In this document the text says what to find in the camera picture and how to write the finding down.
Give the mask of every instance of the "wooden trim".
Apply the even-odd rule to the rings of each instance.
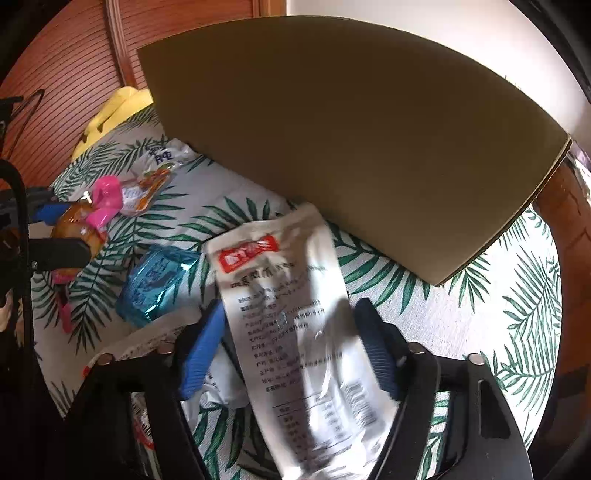
[[[105,12],[107,35],[111,43],[111,49],[113,50],[113,56],[115,57],[115,63],[121,80],[125,86],[137,88],[138,83],[135,79],[134,69],[129,59],[127,43],[125,42],[119,0],[105,0]]]
[[[252,0],[253,17],[276,17],[287,14],[287,0]]]

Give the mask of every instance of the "blue plastic package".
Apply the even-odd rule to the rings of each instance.
[[[138,327],[153,322],[164,313],[160,307],[167,292],[181,281],[199,256],[176,247],[151,245],[123,285],[115,306],[117,314]]]

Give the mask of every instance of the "wooden wall panel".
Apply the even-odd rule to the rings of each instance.
[[[119,0],[119,8],[139,88],[146,87],[146,82],[139,65],[138,48],[202,25],[254,16],[251,0]],[[183,71],[182,65],[163,65],[163,68],[173,75]]]
[[[25,49],[0,86],[0,98],[46,90],[11,161],[25,184],[48,185],[70,162],[86,124],[121,86],[103,0],[73,0]],[[4,153],[25,115],[9,126]]]

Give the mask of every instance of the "white wall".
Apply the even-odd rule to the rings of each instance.
[[[287,0],[287,13],[387,25],[461,52],[520,88],[591,153],[591,105],[554,47],[509,0]]]

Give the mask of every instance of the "tablecloth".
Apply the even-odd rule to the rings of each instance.
[[[147,107],[69,165],[53,184],[56,194],[77,199],[99,177],[126,171],[143,153],[166,141],[155,110]],[[67,412],[83,381],[83,367],[95,353],[135,329],[118,317],[114,305],[129,269],[147,245],[201,252],[178,285],[174,302],[207,304],[216,291],[203,243],[243,222],[276,218],[292,207],[200,155],[183,167],[147,213],[117,216],[110,223],[108,243],[70,286],[70,334],[61,328],[50,275],[33,276],[35,348],[60,412]],[[390,221],[388,211],[393,208],[404,205],[383,206],[383,222]],[[441,287],[430,286],[361,239],[331,227],[351,304],[369,297],[409,341],[421,342],[436,355],[464,358],[480,352],[529,445],[550,392],[561,329],[558,256],[548,226],[534,210],[528,207],[493,245]],[[447,397],[440,394],[418,478],[434,472],[446,411]],[[249,407],[206,405],[194,438],[214,480],[279,478]]]

